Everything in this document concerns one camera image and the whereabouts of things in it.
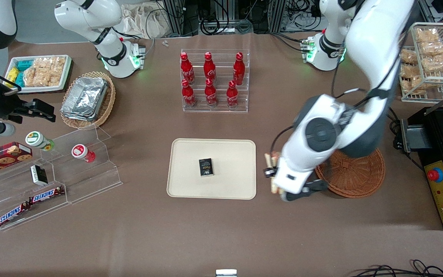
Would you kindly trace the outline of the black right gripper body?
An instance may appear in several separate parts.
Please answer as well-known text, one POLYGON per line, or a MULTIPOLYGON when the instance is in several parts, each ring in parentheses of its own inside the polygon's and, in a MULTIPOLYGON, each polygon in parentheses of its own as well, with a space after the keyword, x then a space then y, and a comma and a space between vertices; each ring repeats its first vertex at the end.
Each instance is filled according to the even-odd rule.
POLYGON ((10 89, 7 86, 0 85, 0 119, 22 123, 23 116, 21 116, 21 111, 26 102, 21 100, 16 93, 5 96, 5 92, 9 91, 10 89))

